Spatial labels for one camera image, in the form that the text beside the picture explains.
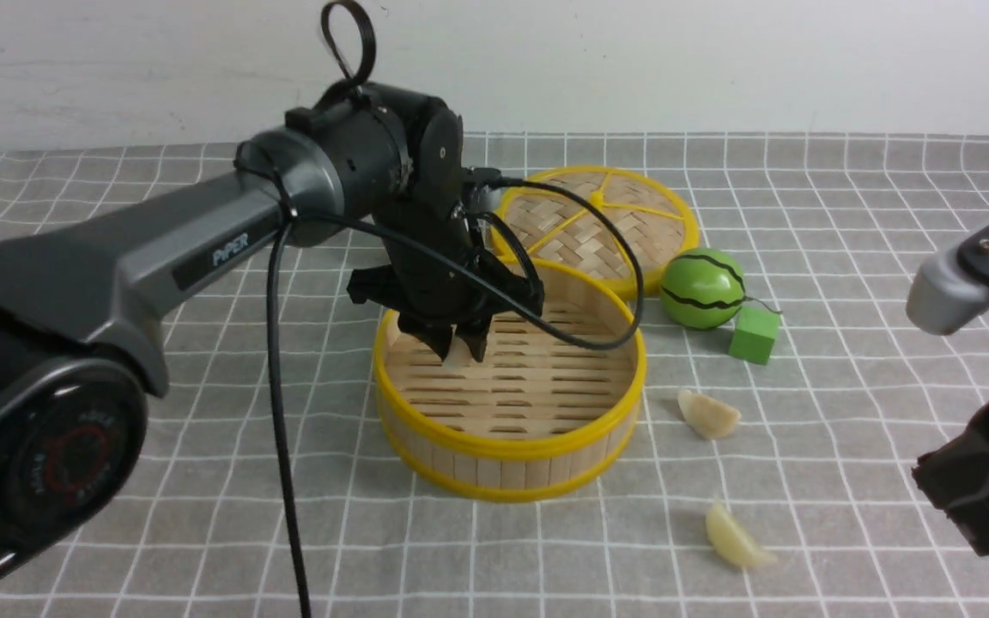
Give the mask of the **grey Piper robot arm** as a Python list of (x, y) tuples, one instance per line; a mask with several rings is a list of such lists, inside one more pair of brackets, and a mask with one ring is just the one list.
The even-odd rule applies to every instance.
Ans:
[(539, 312), (536, 276), (483, 249), (462, 207), (462, 118), (432, 95), (335, 86), (240, 145), (233, 171), (72, 226), (0, 241), (0, 579), (106, 507), (134, 472), (169, 375), (161, 322), (274, 241), (311, 247), (372, 216), (389, 263), (356, 304), (436, 354), (476, 359), (491, 318)]

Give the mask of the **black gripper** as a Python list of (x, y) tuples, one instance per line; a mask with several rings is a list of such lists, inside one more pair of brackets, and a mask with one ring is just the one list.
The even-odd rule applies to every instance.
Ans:
[(388, 263), (354, 270), (347, 294), (354, 304), (397, 312), (404, 332), (422, 340), (441, 361), (454, 337), (484, 361), (492, 318), (503, 312), (542, 311), (544, 286), (525, 264), (517, 275), (487, 249), (468, 210), (470, 193), (400, 195), (347, 200), (347, 218), (373, 222), (362, 231), (380, 239)]

